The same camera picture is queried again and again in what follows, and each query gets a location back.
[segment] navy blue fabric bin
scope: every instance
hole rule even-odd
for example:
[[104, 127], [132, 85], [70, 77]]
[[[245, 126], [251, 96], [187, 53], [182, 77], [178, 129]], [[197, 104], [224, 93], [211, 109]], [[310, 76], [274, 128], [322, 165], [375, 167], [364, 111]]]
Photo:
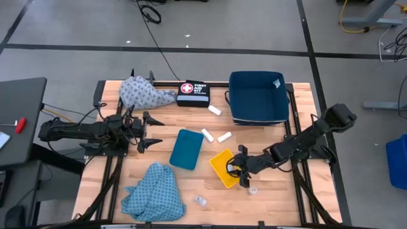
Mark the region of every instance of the navy blue fabric bin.
[[274, 125], [289, 117], [286, 83], [281, 73], [233, 72], [229, 79], [229, 104], [236, 125]]

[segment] wooden tabletop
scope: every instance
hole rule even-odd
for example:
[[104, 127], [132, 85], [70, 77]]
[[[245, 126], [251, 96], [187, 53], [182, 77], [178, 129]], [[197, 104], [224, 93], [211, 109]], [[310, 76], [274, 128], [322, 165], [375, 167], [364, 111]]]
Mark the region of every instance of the wooden tabletop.
[[[103, 116], [115, 114], [120, 85], [121, 81], [106, 81], [101, 101], [107, 103], [107, 106], [102, 108]], [[293, 87], [301, 128], [305, 129], [311, 125], [310, 114], [316, 114], [314, 99], [308, 83], [293, 83]], [[157, 88], [177, 91], [176, 87]], [[210, 102], [223, 112], [221, 116], [216, 116], [205, 108], [182, 108], [176, 104], [148, 110], [154, 119], [164, 123], [165, 126], [149, 126], [147, 137], [163, 139], [163, 142], [150, 146], [145, 154], [138, 153], [135, 146], [129, 147], [121, 170], [114, 223], [137, 223], [131, 216], [121, 213], [120, 202], [128, 195], [124, 187], [137, 185], [137, 182], [144, 177], [147, 168], [154, 162], [160, 162], [172, 167], [181, 198], [187, 206], [186, 214], [181, 219], [161, 223], [257, 225], [258, 221], [264, 221], [266, 225], [300, 225], [292, 173], [265, 169], [259, 174], [252, 175], [251, 186], [256, 187], [258, 193], [249, 195], [247, 190], [238, 184], [229, 189], [225, 188], [210, 166], [209, 160], [226, 148], [236, 154], [237, 146], [244, 144], [250, 155], [258, 155], [267, 146], [283, 141], [283, 136], [286, 134], [283, 124], [272, 127], [234, 125], [230, 108], [224, 100], [225, 90], [227, 88], [223, 87], [210, 89]], [[133, 116], [142, 117], [142, 112], [135, 111]], [[295, 133], [292, 114], [290, 119], [291, 128]], [[223, 143], [217, 141], [209, 143], [204, 139], [197, 166], [194, 171], [189, 171], [169, 164], [178, 132], [183, 128], [196, 132], [206, 128], [215, 139], [230, 131], [232, 137]], [[105, 164], [106, 157], [97, 156], [87, 165], [82, 175], [73, 216], [76, 213], [84, 213], [99, 193]], [[308, 164], [315, 195], [332, 217], [341, 221], [329, 165], [325, 160], [318, 159], [309, 160]], [[290, 169], [291, 164], [286, 163], [282, 168]], [[201, 207], [196, 204], [193, 201], [195, 195], [206, 198], [207, 206]], [[107, 218], [110, 196], [109, 192], [105, 199], [102, 218]], [[305, 194], [303, 196], [307, 219], [311, 221], [308, 199]]]

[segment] yellow cable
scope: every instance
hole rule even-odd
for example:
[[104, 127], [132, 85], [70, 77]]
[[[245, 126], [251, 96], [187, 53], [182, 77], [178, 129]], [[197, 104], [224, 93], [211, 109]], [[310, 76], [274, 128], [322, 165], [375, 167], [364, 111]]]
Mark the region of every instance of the yellow cable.
[[343, 27], [343, 25], [342, 25], [342, 17], [343, 17], [343, 12], [345, 11], [345, 7], [346, 7], [347, 3], [348, 3], [348, 0], [345, 0], [345, 2], [343, 3], [343, 6], [342, 6], [342, 10], [341, 10], [341, 16], [339, 18], [339, 24], [341, 25], [342, 30], [347, 32], [347, 33], [362, 33], [362, 32], [365, 32], [364, 29], [360, 30], [360, 31], [349, 31], [349, 30], [346, 30]]
[[56, 113], [56, 112], [54, 112], [54, 111], [51, 111], [51, 110], [49, 110], [49, 109], [46, 109], [46, 108], [43, 108], [43, 109], [44, 109], [45, 111], [49, 112], [49, 113], [53, 113], [53, 114], [55, 114], [55, 115], [57, 115], [57, 116], [59, 116], [59, 117], [61, 117], [61, 118], [64, 118], [65, 120], [67, 120], [67, 121], [73, 123], [72, 120], [68, 119], [67, 117], [65, 117], [65, 116], [62, 115], [62, 114], [58, 114], [58, 113]]
[[396, 5], [400, 6], [401, 11], [403, 11], [403, 12], [407, 12], [407, 6], [405, 6], [405, 5], [401, 4], [401, 3], [394, 3], [394, 4], [396, 4]]

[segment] red cross logo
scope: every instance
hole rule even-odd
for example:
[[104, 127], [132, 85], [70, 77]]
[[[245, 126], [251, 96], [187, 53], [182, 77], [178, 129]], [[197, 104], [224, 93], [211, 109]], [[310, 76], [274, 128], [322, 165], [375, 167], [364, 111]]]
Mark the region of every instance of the red cross logo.
[[193, 90], [193, 86], [192, 86], [192, 84], [190, 84], [190, 83], [184, 83], [184, 84], [181, 86], [181, 91], [184, 92], [184, 93], [186, 93], [186, 94], [191, 93], [192, 90]]

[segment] black first aid kit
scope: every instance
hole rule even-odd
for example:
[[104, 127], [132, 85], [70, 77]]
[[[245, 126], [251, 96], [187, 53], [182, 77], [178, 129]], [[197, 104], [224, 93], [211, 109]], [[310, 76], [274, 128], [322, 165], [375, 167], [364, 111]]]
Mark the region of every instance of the black first aid kit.
[[195, 108], [207, 108], [210, 102], [209, 84], [187, 80], [178, 86], [177, 105]]

